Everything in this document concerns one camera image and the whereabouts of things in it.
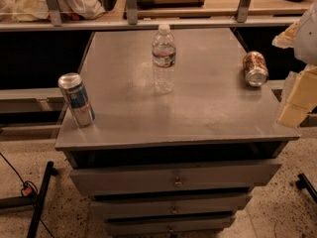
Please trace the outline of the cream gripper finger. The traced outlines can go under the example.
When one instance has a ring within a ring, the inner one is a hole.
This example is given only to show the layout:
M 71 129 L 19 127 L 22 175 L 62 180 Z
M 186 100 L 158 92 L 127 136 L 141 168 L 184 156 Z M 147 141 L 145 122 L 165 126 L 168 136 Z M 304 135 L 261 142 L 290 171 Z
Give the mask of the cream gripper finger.
M 316 106 L 317 66 L 308 64 L 299 73 L 291 71 L 283 85 L 277 122 L 295 128 Z
M 271 43 L 281 49 L 293 48 L 297 26 L 297 22 L 291 24 L 282 33 L 275 36 Z

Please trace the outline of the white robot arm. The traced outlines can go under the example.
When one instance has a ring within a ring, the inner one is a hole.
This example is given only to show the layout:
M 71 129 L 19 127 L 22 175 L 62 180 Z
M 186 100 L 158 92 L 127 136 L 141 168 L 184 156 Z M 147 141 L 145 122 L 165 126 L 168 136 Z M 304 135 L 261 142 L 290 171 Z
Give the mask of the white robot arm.
M 285 80 L 277 122 L 297 127 L 317 106 L 317 2 L 314 2 L 272 44 L 281 49 L 293 48 L 294 56 L 306 67 L 291 73 Z

